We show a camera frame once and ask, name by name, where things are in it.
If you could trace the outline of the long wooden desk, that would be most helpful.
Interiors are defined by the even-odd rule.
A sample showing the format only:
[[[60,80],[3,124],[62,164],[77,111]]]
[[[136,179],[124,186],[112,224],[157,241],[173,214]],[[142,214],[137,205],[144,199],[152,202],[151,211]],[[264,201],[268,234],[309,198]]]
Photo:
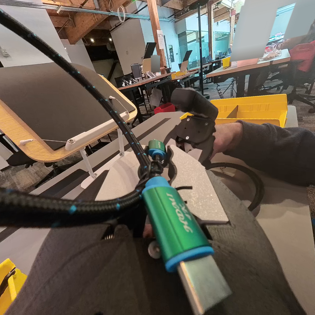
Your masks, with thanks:
[[[245,93],[245,79],[249,75],[247,96],[254,96],[256,80],[263,69],[269,69],[274,65],[283,65],[289,62],[291,55],[288,49],[281,50],[281,54],[278,57],[272,58],[266,61],[260,61],[257,59],[255,64],[243,65],[238,67],[227,66],[220,67],[219,69],[214,70],[213,72],[207,74],[207,78],[212,78],[215,84],[222,83],[229,78],[237,79],[237,91],[236,97],[244,97]]]
[[[136,122],[136,120],[138,120],[139,123],[142,123],[145,119],[150,117],[149,113],[147,113],[146,115],[141,114],[139,108],[139,106],[142,104],[140,103],[140,100],[143,100],[143,104],[145,104],[145,98],[143,94],[143,91],[145,89],[156,88],[160,86],[163,103],[165,104],[170,101],[170,90],[168,87],[168,83],[171,82],[173,74],[175,74],[175,72],[170,72],[153,78],[148,78],[143,81],[138,81],[131,85],[118,88],[123,95],[127,96],[131,100],[131,102],[135,105],[137,109],[136,117],[131,123],[132,127],[134,126],[133,124]]]

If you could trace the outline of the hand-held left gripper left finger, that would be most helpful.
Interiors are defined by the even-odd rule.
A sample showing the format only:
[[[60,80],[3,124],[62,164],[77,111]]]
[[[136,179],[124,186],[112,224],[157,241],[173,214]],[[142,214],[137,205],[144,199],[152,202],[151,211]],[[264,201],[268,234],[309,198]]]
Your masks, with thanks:
[[[136,157],[118,159],[110,167],[95,200],[116,199],[132,192],[139,182],[139,167]]]

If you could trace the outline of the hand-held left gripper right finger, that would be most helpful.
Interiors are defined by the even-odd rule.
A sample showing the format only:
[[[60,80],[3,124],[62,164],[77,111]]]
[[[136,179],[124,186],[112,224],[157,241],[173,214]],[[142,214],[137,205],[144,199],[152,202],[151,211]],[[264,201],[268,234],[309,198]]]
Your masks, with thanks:
[[[205,224],[226,224],[229,219],[206,169],[176,145],[168,146],[168,154],[170,185],[174,188],[192,187],[178,191],[191,213]]]

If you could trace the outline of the black office chair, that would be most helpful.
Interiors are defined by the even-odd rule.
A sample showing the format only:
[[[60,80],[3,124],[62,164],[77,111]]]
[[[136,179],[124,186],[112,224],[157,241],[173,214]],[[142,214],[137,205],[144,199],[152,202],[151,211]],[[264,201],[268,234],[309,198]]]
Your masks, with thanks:
[[[292,91],[287,94],[287,101],[288,104],[293,104],[294,100],[297,100],[299,102],[302,102],[306,105],[309,105],[311,108],[309,109],[309,113],[315,112],[315,105],[311,101],[314,101],[314,96],[310,95],[310,91],[312,90],[312,87],[314,85],[314,65],[313,61],[311,62],[311,65],[308,69],[308,71],[304,72],[302,70],[299,70],[299,66],[302,64],[302,60],[295,60],[290,61],[286,67],[282,66],[280,68],[279,74],[274,75],[271,77],[271,81],[277,79],[281,80],[281,83],[270,86],[266,90],[270,91],[273,89],[281,90],[280,94],[286,90],[289,86],[292,86]],[[297,89],[304,88],[305,84],[310,84],[311,87],[308,90],[308,93],[297,93]]]

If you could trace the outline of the clear plastic bag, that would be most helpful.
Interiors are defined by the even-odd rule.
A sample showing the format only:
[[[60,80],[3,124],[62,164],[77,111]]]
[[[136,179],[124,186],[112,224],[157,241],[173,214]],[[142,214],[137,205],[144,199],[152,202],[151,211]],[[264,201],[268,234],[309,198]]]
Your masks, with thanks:
[[[272,60],[274,58],[277,58],[279,57],[282,53],[281,53],[281,43],[276,43],[276,44],[272,44],[270,46],[267,46],[265,48],[265,52],[264,52],[264,55],[262,57],[260,57],[258,59],[258,61],[262,62],[262,61],[269,61],[269,60]]]

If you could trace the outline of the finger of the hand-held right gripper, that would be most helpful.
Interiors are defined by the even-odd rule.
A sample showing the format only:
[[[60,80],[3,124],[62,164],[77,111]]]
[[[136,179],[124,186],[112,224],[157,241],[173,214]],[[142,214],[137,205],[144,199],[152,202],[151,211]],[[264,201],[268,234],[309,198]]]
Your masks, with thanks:
[[[195,160],[199,161],[199,163],[203,163],[205,160],[204,152],[201,149],[193,148],[189,150],[187,154],[193,157]]]

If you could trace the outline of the person's right forearm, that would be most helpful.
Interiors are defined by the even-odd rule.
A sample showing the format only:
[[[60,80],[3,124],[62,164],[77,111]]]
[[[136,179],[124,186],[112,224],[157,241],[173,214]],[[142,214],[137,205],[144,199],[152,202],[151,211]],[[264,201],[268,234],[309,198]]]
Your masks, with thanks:
[[[298,186],[315,184],[315,134],[300,127],[237,121],[241,134],[236,144],[222,149],[225,155]]]

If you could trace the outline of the black pole stand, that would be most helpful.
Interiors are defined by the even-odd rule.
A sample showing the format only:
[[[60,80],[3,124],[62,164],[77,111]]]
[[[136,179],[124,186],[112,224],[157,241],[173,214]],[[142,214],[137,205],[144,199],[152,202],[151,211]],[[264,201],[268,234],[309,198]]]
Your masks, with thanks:
[[[199,89],[206,99],[209,100],[210,95],[204,93],[203,87],[203,55],[202,55],[202,30],[201,30],[201,6],[204,5],[205,1],[198,1],[197,9],[198,9],[198,26],[199,26],[199,56],[200,56],[200,72],[199,72]]]

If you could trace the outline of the red jacket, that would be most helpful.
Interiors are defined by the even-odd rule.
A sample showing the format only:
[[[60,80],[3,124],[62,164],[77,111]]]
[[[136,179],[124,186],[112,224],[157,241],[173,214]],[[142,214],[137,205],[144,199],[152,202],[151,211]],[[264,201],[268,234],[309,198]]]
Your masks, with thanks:
[[[290,61],[302,61],[297,68],[298,70],[308,72],[315,56],[315,41],[298,44],[289,50],[289,54]]]

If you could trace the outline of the person's right hand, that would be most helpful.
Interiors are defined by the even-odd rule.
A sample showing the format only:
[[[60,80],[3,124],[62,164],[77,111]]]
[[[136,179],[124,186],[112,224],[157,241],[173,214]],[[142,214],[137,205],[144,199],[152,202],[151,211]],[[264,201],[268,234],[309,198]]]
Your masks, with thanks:
[[[210,160],[217,154],[234,150],[243,136],[243,125],[240,122],[219,124],[215,127],[213,152]]]

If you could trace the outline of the grey hanging paper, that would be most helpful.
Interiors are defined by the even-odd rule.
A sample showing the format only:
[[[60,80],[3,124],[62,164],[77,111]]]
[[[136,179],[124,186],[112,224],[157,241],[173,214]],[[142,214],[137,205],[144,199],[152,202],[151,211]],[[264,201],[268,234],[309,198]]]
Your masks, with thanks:
[[[162,97],[162,91],[160,89],[153,88],[151,96],[149,98],[150,105],[158,107],[161,103]]]

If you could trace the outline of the white folding stand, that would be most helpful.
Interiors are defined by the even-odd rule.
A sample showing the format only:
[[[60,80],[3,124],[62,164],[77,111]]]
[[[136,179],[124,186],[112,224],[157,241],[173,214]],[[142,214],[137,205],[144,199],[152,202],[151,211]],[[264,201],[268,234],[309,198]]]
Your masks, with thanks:
[[[117,133],[118,133],[118,141],[119,141],[119,154],[115,155],[113,158],[110,158],[108,162],[106,162],[102,167],[97,169],[95,172],[92,170],[92,167],[89,163],[87,155],[85,153],[83,153],[82,149],[80,150],[81,156],[83,157],[85,166],[86,166],[88,173],[89,173],[89,177],[87,177],[85,180],[82,181],[81,188],[86,189],[95,179],[100,177],[100,175],[104,171],[108,171],[117,160],[124,157],[124,155],[125,155],[124,139],[123,139],[124,136],[123,136],[122,131],[119,128],[117,129]]]

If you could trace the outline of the ceiling pipe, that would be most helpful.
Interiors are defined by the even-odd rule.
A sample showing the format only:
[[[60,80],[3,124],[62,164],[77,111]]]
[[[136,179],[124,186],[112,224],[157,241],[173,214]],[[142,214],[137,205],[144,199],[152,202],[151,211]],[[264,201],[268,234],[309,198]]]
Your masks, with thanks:
[[[101,11],[97,9],[88,9],[88,8],[79,8],[79,7],[73,7],[73,6],[67,6],[61,4],[61,2],[53,2],[53,1],[44,1],[41,2],[44,6],[44,9],[48,10],[55,10],[56,12],[60,11],[67,11],[67,12],[73,12],[73,13],[88,13],[88,14],[101,14],[105,16],[115,16],[115,17],[125,17],[125,18],[134,18],[134,19],[141,19],[141,20],[150,20],[149,15],[143,15],[143,14],[131,14],[131,13],[120,13],[115,11]]]

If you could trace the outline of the wooden pillar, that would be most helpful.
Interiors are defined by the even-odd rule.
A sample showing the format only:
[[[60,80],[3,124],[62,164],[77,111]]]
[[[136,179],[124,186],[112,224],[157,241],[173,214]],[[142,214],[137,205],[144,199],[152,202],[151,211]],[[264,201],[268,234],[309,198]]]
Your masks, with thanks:
[[[167,64],[166,64],[164,49],[159,48],[157,31],[160,31],[161,29],[160,29],[160,22],[159,22],[158,8],[157,8],[156,1],[155,0],[147,0],[147,7],[148,7],[148,11],[149,11],[149,17],[150,17],[150,21],[151,21],[154,41],[157,44],[156,45],[157,55],[160,56],[160,73],[165,74]]]

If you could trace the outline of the wooden-edged black board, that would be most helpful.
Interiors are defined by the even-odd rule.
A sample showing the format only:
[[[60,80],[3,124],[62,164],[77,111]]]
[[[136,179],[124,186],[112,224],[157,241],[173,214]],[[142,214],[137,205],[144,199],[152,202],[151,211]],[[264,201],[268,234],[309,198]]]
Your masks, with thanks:
[[[119,128],[55,63],[1,68],[1,130],[27,156],[56,162]]]

